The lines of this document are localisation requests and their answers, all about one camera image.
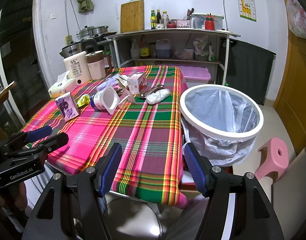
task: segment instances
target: red container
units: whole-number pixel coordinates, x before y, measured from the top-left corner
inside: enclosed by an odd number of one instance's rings
[[[168,29],[174,29],[174,28],[176,28],[176,24],[167,24],[166,25],[166,28],[168,28]]]
[[[207,15],[206,20],[205,20],[205,29],[206,30],[211,30],[211,31],[215,31],[215,26],[214,26],[214,20],[210,15]]]

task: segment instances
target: yogurt cup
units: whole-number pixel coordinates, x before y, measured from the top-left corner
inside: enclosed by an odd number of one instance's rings
[[[119,103],[120,98],[111,84],[90,98],[90,105],[94,110],[107,110],[110,115],[114,113]]]

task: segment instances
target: wall outlet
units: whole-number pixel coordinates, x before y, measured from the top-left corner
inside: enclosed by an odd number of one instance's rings
[[[50,17],[51,17],[51,20],[56,19],[56,13],[51,13]]]
[[[73,37],[72,37],[72,35],[67,35],[67,36],[65,36],[65,44],[66,44],[66,46],[69,45],[69,44],[71,44],[71,42],[73,42]]]

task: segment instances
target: kitchen cabinet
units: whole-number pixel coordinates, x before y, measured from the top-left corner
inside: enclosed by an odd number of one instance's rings
[[[196,37],[203,37],[204,35],[208,35],[208,42],[211,42],[213,45],[213,49],[215,51],[215,61],[197,61],[197,60],[178,60],[178,59],[161,59],[161,58],[148,58],[148,59],[138,59],[133,60],[131,58],[131,46],[132,40],[136,39],[137,42],[140,42],[141,35],[145,35],[147,41],[155,42],[157,39],[169,39],[172,44],[172,52],[176,49],[183,49],[184,47],[193,48],[193,41]],[[194,65],[207,67],[210,74],[211,80],[213,83],[216,82],[216,76],[218,72],[218,68],[220,67],[220,71],[223,72],[223,78],[221,84],[225,84],[226,72],[228,66],[228,51],[229,51],[229,42],[226,44],[226,54],[224,61],[219,60],[219,52],[220,52],[220,44],[221,39],[225,38],[229,41],[230,36],[239,37],[240,35],[223,30],[201,30],[201,29],[192,29],[192,28],[175,28],[175,29],[159,29],[159,30],[143,30],[129,33],[120,33],[112,36],[107,36],[106,41],[101,41],[98,44],[109,44],[112,62],[114,68],[118,67],[130,67],[137,66],[140,62],[144,62],[146,65],[156,65],[155,62],[158,61],[158,65],[166,64],[183,64],[183,65]]]

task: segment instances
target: trash can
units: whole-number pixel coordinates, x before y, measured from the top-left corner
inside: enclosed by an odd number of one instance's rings
[[[251,152],[263,126],[259,106],[242,92],[221,85],[198,85],[180,99],[187,142],[212,165],[231,166]]]

